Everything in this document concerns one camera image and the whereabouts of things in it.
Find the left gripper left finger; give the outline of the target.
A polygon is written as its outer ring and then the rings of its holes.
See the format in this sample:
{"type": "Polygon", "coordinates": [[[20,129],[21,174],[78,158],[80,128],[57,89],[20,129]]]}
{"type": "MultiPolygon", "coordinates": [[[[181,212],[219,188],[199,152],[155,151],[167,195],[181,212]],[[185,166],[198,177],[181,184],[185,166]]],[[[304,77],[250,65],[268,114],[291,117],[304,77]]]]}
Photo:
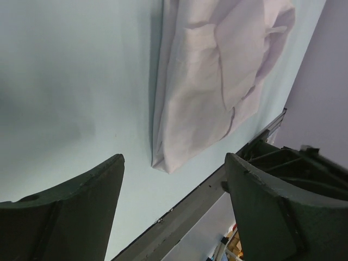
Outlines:
{"type": "Polygon", "coordinates": [[[1,260],[104,260],[125,159],[17,202],[1,202],[1,260]]]}

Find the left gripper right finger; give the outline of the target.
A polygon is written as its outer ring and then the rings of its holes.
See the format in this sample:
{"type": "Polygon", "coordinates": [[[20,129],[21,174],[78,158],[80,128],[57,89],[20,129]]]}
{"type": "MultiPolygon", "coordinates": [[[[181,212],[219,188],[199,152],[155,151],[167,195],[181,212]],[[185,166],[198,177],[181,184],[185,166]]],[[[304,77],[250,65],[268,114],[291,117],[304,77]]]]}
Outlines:
{"type": "Polygon", "coordinates": [[[225,168],[245,260],[347,260],[347,201],[296,187],[233,153],[225,168]]]}

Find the white long sleeve shirt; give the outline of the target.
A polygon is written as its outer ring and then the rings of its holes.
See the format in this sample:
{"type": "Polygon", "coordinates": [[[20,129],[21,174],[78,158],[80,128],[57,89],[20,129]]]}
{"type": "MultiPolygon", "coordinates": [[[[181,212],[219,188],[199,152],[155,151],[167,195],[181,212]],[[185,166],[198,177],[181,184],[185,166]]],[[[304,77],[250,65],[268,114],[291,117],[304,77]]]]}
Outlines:
{"type": "Polygon", "coordinates": [[[152,167],[172,173],[258,110],[295,24],[291,1],[165,1],[152,167]]]}

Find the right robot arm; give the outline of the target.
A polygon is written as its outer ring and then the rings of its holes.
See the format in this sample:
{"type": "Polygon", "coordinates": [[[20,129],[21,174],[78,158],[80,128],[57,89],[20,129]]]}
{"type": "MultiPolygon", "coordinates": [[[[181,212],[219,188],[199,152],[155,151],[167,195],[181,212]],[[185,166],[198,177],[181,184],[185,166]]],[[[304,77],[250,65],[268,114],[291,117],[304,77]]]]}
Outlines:
{"type": "Polygon", "coordinates": [[[237,155],[256,168],[297,187],[323,184],[347,191],[347,169],[322,156],[315,147],[304,146],[298,151],[257,141],[237,155]]]}

